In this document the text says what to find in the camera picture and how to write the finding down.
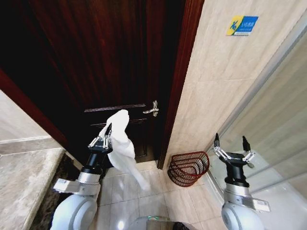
door handle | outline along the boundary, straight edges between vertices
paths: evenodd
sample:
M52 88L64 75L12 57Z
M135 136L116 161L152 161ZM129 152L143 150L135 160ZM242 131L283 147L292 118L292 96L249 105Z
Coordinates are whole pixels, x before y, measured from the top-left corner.
M144 114L149 114L149 113L153 113L153 116L157 116L158 115L158 102L157 101L154 101L153 102L153 108L150 109L150 110L146 110L146 111L143 111Z

door panel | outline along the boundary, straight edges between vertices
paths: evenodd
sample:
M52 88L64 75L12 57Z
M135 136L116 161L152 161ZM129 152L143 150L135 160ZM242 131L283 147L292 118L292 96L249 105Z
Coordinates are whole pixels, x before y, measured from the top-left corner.
M159 158L184 0L2 4L12 22L3 29L3 70L64 134L73 156L85 163L106 119L127 109L137 161ZM143 114L154 100L158 117Z

white towel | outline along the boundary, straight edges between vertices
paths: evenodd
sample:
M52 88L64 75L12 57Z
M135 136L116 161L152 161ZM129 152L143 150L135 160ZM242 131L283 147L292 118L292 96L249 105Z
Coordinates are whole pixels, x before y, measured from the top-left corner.
M136 168L134 146L125 133L129 122L127 110L120 110L106 121L106 126L101 130L99 136L103 137L107 127L112 123L112 134L110 141L113 151L108 154L111 164L123 173L129 173L135 177L143 190L149 190L150 185Z

sign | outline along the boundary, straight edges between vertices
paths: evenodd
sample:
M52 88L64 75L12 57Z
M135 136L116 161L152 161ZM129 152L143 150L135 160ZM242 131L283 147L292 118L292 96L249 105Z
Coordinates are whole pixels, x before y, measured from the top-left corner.
M253 30L258 16L235 16L228 27L226 35L249 35Z

door frame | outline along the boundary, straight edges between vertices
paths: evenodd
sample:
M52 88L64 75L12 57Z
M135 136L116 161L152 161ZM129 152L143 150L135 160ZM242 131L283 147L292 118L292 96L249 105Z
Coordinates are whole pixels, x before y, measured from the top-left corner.
M177 46L175 69L172 78L167 116L162 134L161 154L157 168L162 169L170 141L175 117L184 85L194 40L201 17L204 0L186 0ZM65 135L44 115L44 113L22 92L21 89L0 69L1 90L21 107L34 121L49 133L67 151L69 143Z

